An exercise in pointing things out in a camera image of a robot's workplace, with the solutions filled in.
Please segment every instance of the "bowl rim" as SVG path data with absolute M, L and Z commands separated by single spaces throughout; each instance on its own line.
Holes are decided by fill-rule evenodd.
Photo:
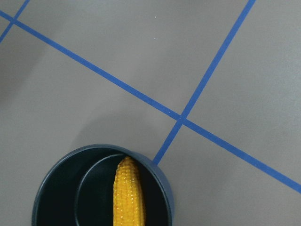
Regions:
M 162 180 L 166 180 L 167 184 L 169 185 L 169 182 L 167 178 L 165 178 L 164 173 L 161 171 L 158 165 L 154 164 L 148 157 L 146 157 L 143 154 L 140 154 L 138 152 L 133 152 L 128 149 L 125 149 L 123 147 L 117 146 L 117 145 L 110 145 L 110 144 L 93 144 L 93 145 L 87 145 L 80 148 L 77 148 L 69 153 L 67 153 L 64 157 L 62 157 L 59 161 L 57 161 L 49 170 L 49 172 L 44 177 L 42 183 L 39 186 L 39 189 L 37 191 L 33 209 L 32 209 L 32 226 L 37 226 L 37 215 L 38 215 L 38 209 L 40 204 L 40 198 L 43 194 L 43 190 L 45 187 L 46 182 L 48 181 L 49 177 L 54 173 L 54 171 L 67 159 L 71 158 L 72 156 L 87 151 L 89 149 L 96 149 L 96 148 L 107 148 L 107 149 L 114 149 L 119 152 L 122 152 L 126 155 L 129 155 L 136 161 L 138 161 L 140 164 L 142 164 L 147 171 L 150 172 L 150 174 L 155 179 L 156 183 L 158 184 L 161 193 L 163 195 L 165 204 L 166 204 L 166 210 L 167 210 L 167 217 L 168 217 L 168 225 L 171 226 L 173 222 L 173 216 L 174 216 L 174 201 L 173 201 L 173 194 L 171 192 L 170 187 L 165 187 L 162 183 Z

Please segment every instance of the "blue grid line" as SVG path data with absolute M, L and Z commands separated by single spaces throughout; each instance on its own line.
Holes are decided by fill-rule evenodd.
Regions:
M 242 12 L 240 13 L 239 17 L 237 18 L 236 22 L 234 23 L 233 27 L 231 28 L 229 34 L 227 35 L 226 39 L 222 43 L 220 49 L 217 51 L 215 57 L 213 58 L 211 64 L 209 65 L 207 71 L 205 72 L 203 78 L 201 79 L 200 83 L 198 84 L 196 90 L 192 94 L 192 96 L 191 96 L 189 102 L 187 103 L 185 109 L 183 110 L 180 118 L 175 123 L 174 127 L 168 134 L 168 136 L 167 136 L 166 140 L 164 141 L 163 145 L 161 146 L 160 150 L 157 152 L 155 158 L 153 159 L 153 162 L 155 164 L 158 165 L 159 162 L 161 161 L 161 159 L 163 158 L 164 154 L 166 153 L 167 149 L 171 145 L 175 136 L 179 132 L 181 126 L 183 125 L 183 122 L 185 121 L 185 119 L 187 118 L 189 113 L 191 112 L 191 110 L 192 110 L 193 106 L 195 105 L 195 103 L 197 102 L 198 98 L 202 94 L 206 84 L 208 83 L 209 79 L 211 78 L 217 65 L 219 64 L 220 60 L 222 59 L 223 55 L 225 54 L 228 46 L 232 42 L 235 34 L 239 30 L 240 26 L 242 25 L 243 21 L 245 20 L 246 16 L 250 12 L 250 10 L 255 2 L 256 2 L 256 0 L 249 0 L 247 2 L 246 6 L 244 7 L 244 9 L 242 10 Z
M 0 10 L 0 16 L 12 21 L 13 17 L 9 16 L 8 14 L 4 13 L 3 11 Z M 57 50 L 61 51 L 60 48 L 62 48 L 62 50 L 66 50 L 66 52 L 61 51 L 62 53 L 68 55 L 67 53 L 69 53 L 70 55 L 68 55 L 69 57 L 73 58 L 72 56 L 75 57 L 74 60 L 78 61 L 77 59 L 82 59 L 85 63 L 87 63 L 88 65 L 84 65 L 86 67 L 88 67 L 89 65 L 92 66 L 92 68 L 88 67 L 90 70 L 95 71 L 93 68 L 98 68 L 97 66 L 91 64 L 90 62 L 88 62 L 87 60 L 83 59 L 82 57 L 72 53 L 71 51 L 67 50 L 66 48 L 64 48 L 63 46 L 59 45 L 58 43 L 52 41 L 51 39 L 47 38 L 46 36 L 38 33 L 37 31 L 33 30 L 32 28 L 26 26 L 25 24 L 21 23 L 20 21 L 14 21 L 14 23 L 19 26 L 20 28 L 22 28 L 23 30 L 29 32 L 30 34 L 32 34 L 33 36 L 39 38 L 40 40 L 46 42 L 47 44 L 51 45 L 52 47 L 56 48 Z M 114 79 L 115 77 L 112 76 L 112 80 L 110 80 L 111 82 L 114 83 Z M 125 87 L 130 87 L 129 85 L 125 84 L 124 82 L 120 81 L 121 84 L 125 85 Z M 134 96 L 136 96 L 137 98 L 143 100 L 144 102 L 150 104 L 151 106 L 155 107 L 156 109 L 160 110 L 161 112 L 165 113 L 166 115 L 170 116 L 171 118 L 181 121 L 183 125 L 185 125 L 186 127 L 188 127 L 189 129 L 197 132 L 199 135 L 205 137 L 206 139 L 212 141 L 213 143 L 217 144 L 218 146 L 226 149 L 227 151 L 231 152 L 232 154 L 236 155 L 237 157 L 241 158 L 242 160 L 246 161 L 247 163 L 255 166 L 256 168 L 262 170 L 263 172 L 265 172 L 266 174 L 272 176 L 273 178 L 277 179 L 278 181 L 280 181 L 281 183 L 287 185 L 288 187 L 292 188 L 293 190 L 301 193 L 301 185 L 298 184 L 297 182 L 293 181 L 292 179 L 288 178 L 287 176 L 281 174 L 280 172 L 274 170 L 273 168 L 269 167 L 268 165 L 264 164 L 263 162 L 257 160 L 256 158 L 248 155 L 247 153 L 241 151 L 240 149 L 236 148 L 235 146 L 229 144 L 228 142 L 222 140 L 221 138 L 217 137 L 216 135 L 210 133 L 209 131 L 203 129 L 202 127 L 196 125 L 195 123 L 187 120 L 187 119 L 183 119 L 181 118 L 181 116 L 168 109 L 167 107 L 165 107 L 164 105 L 152 100 L 150 97 L 144 95 L 143 93 L 141 93 L 140 91 L 137 90 L 138 93 L 142 94 L 142 97 L 146 97 L 146 99 L 150 99 L 150 103 L 149 101 L 143 100 L 142 98 L 140 98 L 139 96 L 133 94 Z
M 275 169 L 271 168 L 270 166 L 264 164 L 263 162 L 257 160 L 256 158 L 250 156 L 249 154 L 243 152 L 242 150 L 238 149 L 237 147 L 229 144 L 228 142 L 224 141 L 223 139 L 219 138 L 218 136 L 210 133 L 209 131 L 205 130 L 204 128 L 196 125 L 195 123 L 193 123 L 187 119 L 184 121 L 184 125 L 187 126 L 189 129 L 197 132 L 201 136 L 212 141 L 213 143 L 217 144 L 218 146 L 226 149 L 228 152 L 236 155 L 238 158 L 246 161 L 247 163 L 251 164 L 252 166 L 256 167 L 257 169 L 265 172 L 266 174 L 270 175 L 271 177 L 275 178 L 276 180 L 280 181 L 281 183 L 285 184 L 286 186 L 301 193 L 301 185 L 298 184 L 297 182 L 293 181 L 292 179 L 288 178 L 284 174 L 276 171 Z
M 4 32 L 2 33 L 2 35 L 0 36 L 0 43 L 3 41 L 3 39 L 5 38 L 5 36 L 8 34 L 9 30 L 12 28 L 12 26 L 14 25 L 15 21 L 18 19 L 18 17 L 21 15 L 21 13 L 23 12 L 23 10 L 25 9 L 25 7 L 27 6 L 28 2 L 30 0 L 26 0 L 23 5 L 20 7 L 20 9 L 18 10 L 18 12 L 16 13 L 16 15 L 14 16 L 14 18 L 12 18 L 12 20 L 10 20 L 8 26 L 6 27 L 6 29 L 4 30 Z
M 13 21 L 13 18 L 9 15 L 6 15 L 4 12 L 0 10 L 0 16 L 3 16 L 4 18 Z M 50 38 L 47 38 L 46 36 L 42 35 L 41 33 L 37 32 L 36 30 L 30 28 L 29 26 L 23 24 L 22 22 L 15 20 L 15 25 L 22 28 L 23 30 L 27 31 L 28 33 L 32 34 L 36 38 L 40 39 L 41 41 L 47 43 L 48 45 L 52 46 L 53 48 L 57 49 L 58 51 L 62 52 L 63 54 L 69 56 L 70 58 L 74 59 L 81 65 L 84 65 L 88 69 L 94 71 L 95 73 L 101 75 L 102 77 L 106 78 L 107 80 L 113 82 L 115 85 L 121 87 L 125 91 L 133 94 L 135 97 L 139 98 L 140 100 L 148 103 L 149 105 L 153 106 L 154 108 L 158 109 L 159 111 L 163 112 L 164 114 L 168 115 L 169 117 L 178 120 L 180 115 L 168 107 L 164 106 L 163 104 L 159 103 L 158 101 L 150 98 L 149 96 L 145 95 L 144 93 L 136 90 L 135 88 L 131 87 L 130 85 L 126 84 L 125 82 L 119 80 L 118 78 L 114 77 L 113 75 L 107 73 L 100 67 L 97 67 L 96 65 L 92 64 L 91 62 L 87 61 L 86 59 L 82 58 L 81 56 L 71 52 L 67 48 L 61 46 L 57 42 L 51 40 Z

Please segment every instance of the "gray surface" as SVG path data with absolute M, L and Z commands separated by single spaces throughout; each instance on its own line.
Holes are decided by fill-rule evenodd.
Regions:
M 245 3 L 31 0 L 20 20 L 181 113 Z M 256 2 L 189 116 L 297 182 L 300 11 Z M 0 225 L 30 225 L 43 177 L 69 151 L 111 143 L 152 159 L 175 123 L 16 26 L 0 57 Z M 175 226 L 300 225 L 299 193 L 186 127 L 159 166 Z

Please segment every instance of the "bowl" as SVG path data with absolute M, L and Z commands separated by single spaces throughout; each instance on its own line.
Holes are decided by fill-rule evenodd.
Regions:
M 171 226 L 174 200 L 163 172 L 144 155 L 115 145 L 81 147 L 59 160 L 37 192 L 32 226 L 112 226 L 113 182 L 125 156 L 139 168 L 146 226 Z

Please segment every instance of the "corn cob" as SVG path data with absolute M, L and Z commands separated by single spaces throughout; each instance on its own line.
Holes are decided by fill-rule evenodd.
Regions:
M 116 170 L 113 186 L 113 226 L 144 226 L 145 206 L 138 167 L 130 157 Z

